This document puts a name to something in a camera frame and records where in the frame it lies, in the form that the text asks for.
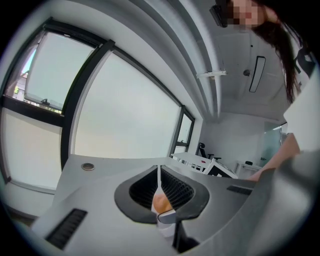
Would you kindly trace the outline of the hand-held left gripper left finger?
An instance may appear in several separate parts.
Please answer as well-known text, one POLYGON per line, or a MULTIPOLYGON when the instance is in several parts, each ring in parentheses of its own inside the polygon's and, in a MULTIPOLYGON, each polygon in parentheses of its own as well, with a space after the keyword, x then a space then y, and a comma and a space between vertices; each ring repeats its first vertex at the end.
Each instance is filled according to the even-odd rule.
POLYGON ((53 205, 32 231, 67 256, 175 256, 152 202, 158 168, 99 178, 53 205))

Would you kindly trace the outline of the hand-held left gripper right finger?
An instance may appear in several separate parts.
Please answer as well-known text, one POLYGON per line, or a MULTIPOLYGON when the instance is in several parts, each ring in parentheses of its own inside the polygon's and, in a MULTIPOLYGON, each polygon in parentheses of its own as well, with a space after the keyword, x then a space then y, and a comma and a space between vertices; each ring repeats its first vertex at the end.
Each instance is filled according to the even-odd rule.
POLYGON ((221 230, 243 206, 255 183, 160 168, 161 188, 174 214, 173 247, 195 247, 221 230))

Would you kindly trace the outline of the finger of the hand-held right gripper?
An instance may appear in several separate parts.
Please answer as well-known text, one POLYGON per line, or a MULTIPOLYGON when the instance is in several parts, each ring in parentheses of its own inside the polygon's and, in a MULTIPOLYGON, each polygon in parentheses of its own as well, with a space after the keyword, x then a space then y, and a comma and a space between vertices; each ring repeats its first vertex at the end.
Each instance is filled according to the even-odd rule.
POLYGON ((176 211, 170 210, 159 214, 157 227, 167 241, 173 241, 176 229, 176 211))

